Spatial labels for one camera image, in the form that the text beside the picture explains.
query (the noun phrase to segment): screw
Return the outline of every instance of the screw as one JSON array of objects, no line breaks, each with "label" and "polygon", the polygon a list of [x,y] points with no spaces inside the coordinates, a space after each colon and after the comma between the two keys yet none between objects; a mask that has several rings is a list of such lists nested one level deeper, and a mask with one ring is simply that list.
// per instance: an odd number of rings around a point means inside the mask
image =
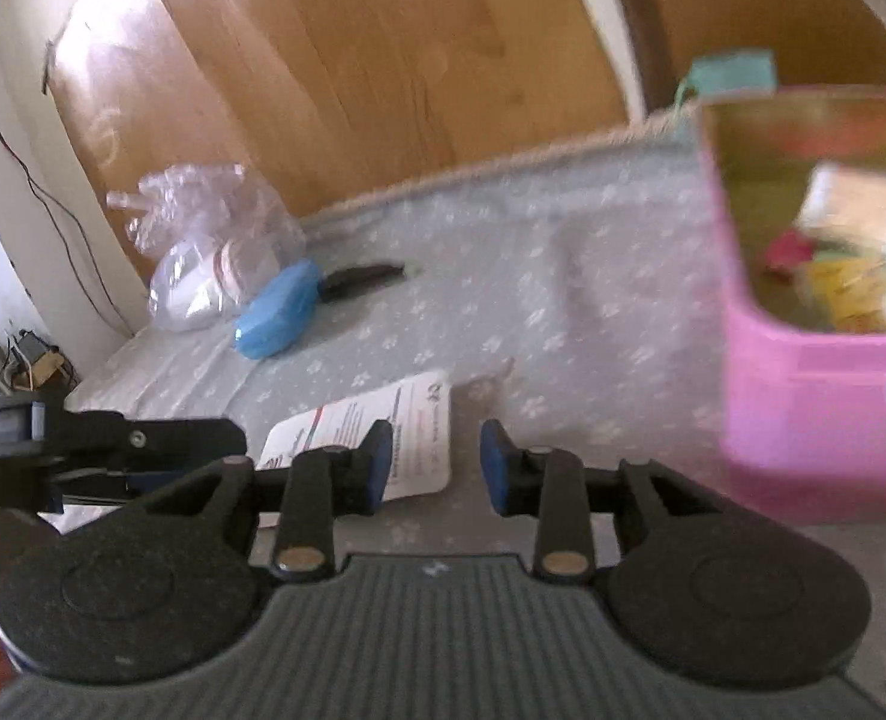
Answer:
[{"label": "screw", "polygon": [[590,562],[579,552],[561,550],[550,552],[542,559],[542,568],[549,574],[558,577],[578,577],[585,574]]},{"label": "screw", "polygon": [[287,547],[276,555],[276,565],[283,571],[301,574],[315,571],[326,562],[326,556],[316,547]]}]

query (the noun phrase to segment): clear plastic bag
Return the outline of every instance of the clear plastic bag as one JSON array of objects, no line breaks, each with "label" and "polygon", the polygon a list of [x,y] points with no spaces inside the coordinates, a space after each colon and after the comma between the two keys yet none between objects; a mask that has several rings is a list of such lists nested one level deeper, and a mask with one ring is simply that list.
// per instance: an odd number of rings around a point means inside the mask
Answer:
[{"label": "clear plastic bag", "polygon": [[175,165],[143,177],[110,208],[143,211],[127,224],[137,250],[160,258],[150,280],[156,326],[195,330],[237,314],[302,258],[300,224],[266,179],[243,165]]}]

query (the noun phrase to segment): blue plastic wrapper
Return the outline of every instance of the blue plastic wrapper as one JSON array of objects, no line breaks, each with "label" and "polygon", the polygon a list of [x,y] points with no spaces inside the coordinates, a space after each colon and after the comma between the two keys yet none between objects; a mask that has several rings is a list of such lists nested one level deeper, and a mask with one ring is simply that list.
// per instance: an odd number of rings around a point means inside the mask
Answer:
[{"label": "blue plastic wrapper", "polygon": [[285,269],[236,319],[233,348],[250,360],[262,360],[292,346],[310,324],[322,277],[311,260]]}]

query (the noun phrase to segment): wooden board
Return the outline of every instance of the wooden board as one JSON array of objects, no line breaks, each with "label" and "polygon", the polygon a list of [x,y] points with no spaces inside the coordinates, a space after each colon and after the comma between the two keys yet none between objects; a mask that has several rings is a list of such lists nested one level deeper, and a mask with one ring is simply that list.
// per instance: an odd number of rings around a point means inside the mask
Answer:
[{"label": "wooden board", "polygon": [[861,0],[622,0],[650,109],[672,103],[692,61],[776,52],[780,84],[886,86],[886,31]]},{"label": "wooden board", "polygon": [[298,215],[626,121],[580,0],[80,0],[50,85],[99,196],[235,160]]}]

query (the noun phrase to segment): pink plastic container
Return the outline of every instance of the pink plastic container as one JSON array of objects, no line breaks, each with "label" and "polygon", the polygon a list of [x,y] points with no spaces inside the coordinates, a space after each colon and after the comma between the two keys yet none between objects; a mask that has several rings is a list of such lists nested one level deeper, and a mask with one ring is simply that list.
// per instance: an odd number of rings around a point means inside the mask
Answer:
[{"label": "pink plastic container", "polygon": [[749,196],[780,208],[749,216],[788,226],[817,161],[886,170],[886,97],[724,101],[705,107],[701,127],[722,253],[730,492],[791,522],[886,517],[886,336],[807,332],[763,309],[748,271],[758,252],[737,227],[747,214],[732,206],[740,182],[758,181],[765,191]]}]

